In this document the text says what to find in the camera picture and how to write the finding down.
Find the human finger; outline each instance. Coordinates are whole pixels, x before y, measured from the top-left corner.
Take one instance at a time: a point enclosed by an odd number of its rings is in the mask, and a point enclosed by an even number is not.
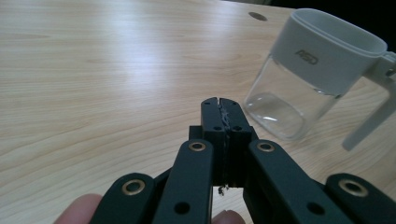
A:
[[[75,199],[56,219],[54,224],[88,224],[102,196],[85,194]]]
[[[245,220],[233,210],[224,210],[213,217],[212,224],[245,224]]]

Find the wooden table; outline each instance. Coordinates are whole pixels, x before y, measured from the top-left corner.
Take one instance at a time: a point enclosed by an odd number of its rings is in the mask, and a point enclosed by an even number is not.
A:
[[[0,1],[0,222],[51,223],[81,194],[171,167],[203,100],[243,101],[290,13],[215,0]],[[386,95],[361,79],[297,142],[249,121],[314,179],[351,173],[396,199],[396,116],[341,147]],[[213,206],[251,222],[241,189]]]

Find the light wood desk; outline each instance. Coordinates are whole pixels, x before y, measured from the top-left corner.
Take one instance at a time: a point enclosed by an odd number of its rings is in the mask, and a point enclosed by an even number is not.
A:
[[[171,167],[200,103],[241,102],[290,13],[215,0],[1,1],[0,222],[51,223],[81,194]],[[316,180],[351,173],[396,199],[396,116],[341,147],[385,96],[360,80],[298,142],[250,124]],[[251,221],[240,189],[215,193],[213,215],[223,209]]]

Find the finger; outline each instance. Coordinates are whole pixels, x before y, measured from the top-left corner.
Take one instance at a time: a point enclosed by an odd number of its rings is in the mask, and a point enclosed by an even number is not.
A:
[[[222,211],[213,217],[212,224],[245,224],[244,219],[235,211]]]
[[[102,196],[86,194],[75,199],[56,219],[55,224],[88,224]]]

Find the handle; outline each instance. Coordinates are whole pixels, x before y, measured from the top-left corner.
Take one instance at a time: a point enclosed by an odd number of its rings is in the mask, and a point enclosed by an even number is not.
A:
[[[396,111],[396,82],[392,78],[395,74],[396,54],[394,52],[387,52],[364,75],[374,83],[385,88],[389,93],[389,98],[358,129],[348,135],[343,142],[343,147],[346,150],[353,149]]]

